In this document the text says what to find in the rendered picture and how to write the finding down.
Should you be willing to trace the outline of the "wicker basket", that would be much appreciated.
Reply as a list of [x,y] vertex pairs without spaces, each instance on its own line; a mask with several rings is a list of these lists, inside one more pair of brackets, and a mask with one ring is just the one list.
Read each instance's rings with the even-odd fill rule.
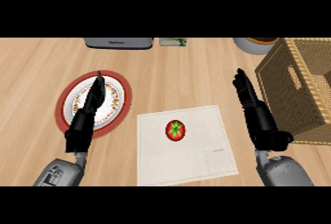
[[255,72],[279,128],[331,145],[331,38],[280,38]]

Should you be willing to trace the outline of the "grey appliance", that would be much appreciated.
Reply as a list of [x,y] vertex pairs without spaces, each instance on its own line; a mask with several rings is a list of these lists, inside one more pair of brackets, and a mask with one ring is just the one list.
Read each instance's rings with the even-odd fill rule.
[[147,50],[153,48],[154,38],[85,38],[85,41],[91,48]]

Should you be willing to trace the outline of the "white floral plate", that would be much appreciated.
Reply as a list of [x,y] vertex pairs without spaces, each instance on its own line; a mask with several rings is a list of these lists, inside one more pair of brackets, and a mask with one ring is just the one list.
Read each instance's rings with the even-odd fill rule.
[[[104,75],[104,78],[107,94],[106,101],[97,112],[94,130],[101,130],[116,120],[125,105],[126,95],[120,81],[107,75]],[[76,113],[85,106],[95,79],[95,76],[85,79],[75,85],[75,88],[69,92],[64,104],[64,117],[67,124],[72,124]]]

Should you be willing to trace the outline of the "red tomato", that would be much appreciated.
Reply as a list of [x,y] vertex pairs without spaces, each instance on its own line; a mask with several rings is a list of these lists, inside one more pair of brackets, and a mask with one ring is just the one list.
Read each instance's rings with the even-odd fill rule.
[[172,120],[166,125],[166,137],[174,141],[180,142],[185,138],[187,128],[181,120]]

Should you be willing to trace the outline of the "red round placemat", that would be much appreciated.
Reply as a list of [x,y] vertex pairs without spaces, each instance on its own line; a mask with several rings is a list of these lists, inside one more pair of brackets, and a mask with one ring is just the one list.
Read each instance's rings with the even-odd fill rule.
[[76,78],[58,98],[55,112],[57,126],[66,132],[75,115],[85,106],[98,74],[106,78],[107,98],[95,117],[95,138],[106,136],[120,126],[131,112],[132,87],[123,75],[114,71],[101,70],[89,72]]

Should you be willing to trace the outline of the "white placemat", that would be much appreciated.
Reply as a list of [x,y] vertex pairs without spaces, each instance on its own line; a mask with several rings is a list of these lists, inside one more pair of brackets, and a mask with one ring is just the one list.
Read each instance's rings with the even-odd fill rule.
[[[172,120],[185,124],[180,142],[166,137]],[[172,186],[239,173],[216,105],[138,116],[138,184]]]

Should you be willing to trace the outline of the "grey pot with brown rim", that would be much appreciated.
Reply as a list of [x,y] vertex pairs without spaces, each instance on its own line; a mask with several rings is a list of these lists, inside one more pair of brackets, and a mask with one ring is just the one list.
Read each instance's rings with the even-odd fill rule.
[[239,48],[253,55],[268,54],[277,41],[279,38],[234,38]]

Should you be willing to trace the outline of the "small green white box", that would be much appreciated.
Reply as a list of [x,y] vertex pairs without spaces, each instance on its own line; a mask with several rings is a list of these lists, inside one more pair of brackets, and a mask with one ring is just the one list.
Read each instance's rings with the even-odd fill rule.
[[187,38],[160,38],[162,46],[187,46]]

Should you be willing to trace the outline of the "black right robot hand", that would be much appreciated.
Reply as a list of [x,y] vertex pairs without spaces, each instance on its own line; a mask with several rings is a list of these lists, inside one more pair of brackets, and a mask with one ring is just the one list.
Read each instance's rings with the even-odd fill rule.
[[233,84],[237,89],[246,125],[255,148],[259,151],[286,151],[295,141],[290,132],[277,127],[276,118],[264,101],[259,100],[255,85],[243,69],[237,70]]

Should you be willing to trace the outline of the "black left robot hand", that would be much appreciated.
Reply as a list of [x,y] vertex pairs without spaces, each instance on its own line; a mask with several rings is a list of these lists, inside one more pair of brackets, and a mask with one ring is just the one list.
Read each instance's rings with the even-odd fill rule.
[[94,137],[95,116],[106,101],[106,94],[106,78],[98,74],[92,88],[88,92],[85,106],[78,110],[70,129],[66,132],[67,153],[89,151]]

